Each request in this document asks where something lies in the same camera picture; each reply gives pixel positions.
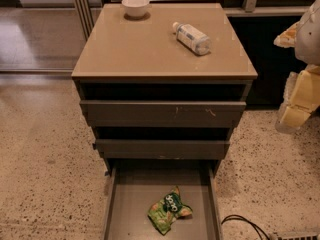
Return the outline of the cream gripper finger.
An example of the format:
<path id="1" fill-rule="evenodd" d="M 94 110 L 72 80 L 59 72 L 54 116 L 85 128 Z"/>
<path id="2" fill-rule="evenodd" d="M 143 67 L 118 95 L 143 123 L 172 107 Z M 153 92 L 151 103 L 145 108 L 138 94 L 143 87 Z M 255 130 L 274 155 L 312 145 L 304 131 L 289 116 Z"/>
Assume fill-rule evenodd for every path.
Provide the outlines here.
<path id="1" fill-rule="evenodd" d="M 278 35 L 273 44 L 282 48 L 292 48 L 296 43 L 296 32 L 298 23 L 292 24 L 288 29 Z"/>
<path id="2" fill-rule="evenodd" d="M 309 119 L 310 113 L 299 108 L 291 108 L 288 104 L 282 103 L 275 128 L 281 133 L 294 133 Z"/>

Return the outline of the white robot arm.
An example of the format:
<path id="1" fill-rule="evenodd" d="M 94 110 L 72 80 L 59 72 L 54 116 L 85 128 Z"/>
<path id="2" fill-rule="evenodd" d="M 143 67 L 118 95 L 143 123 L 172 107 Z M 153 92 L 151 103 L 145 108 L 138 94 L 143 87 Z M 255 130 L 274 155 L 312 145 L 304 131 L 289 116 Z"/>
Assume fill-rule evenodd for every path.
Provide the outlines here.
<path id="1" fill-rule="evenodd" d="M 289 74 L 278 110 L 276 129 L 290 134 L 320 107 L 320 0 L 315 0 L 298 22 L 278 35 L 274 44 L 293 48 L 295 57 L 307 64 L 300 73 Z"/>

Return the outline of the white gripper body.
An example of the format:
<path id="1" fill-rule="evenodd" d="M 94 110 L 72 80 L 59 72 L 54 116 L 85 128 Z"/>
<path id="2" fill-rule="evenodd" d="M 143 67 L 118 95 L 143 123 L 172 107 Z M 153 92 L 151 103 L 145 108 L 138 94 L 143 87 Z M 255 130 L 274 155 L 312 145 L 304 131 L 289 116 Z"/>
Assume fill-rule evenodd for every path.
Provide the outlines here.
<path id="1" fill-rule="evenodd" d="M 291 107 L 313 112 L 320 106 L 320 66 L 308 65 L 287 78 L 284 101 Z"/>

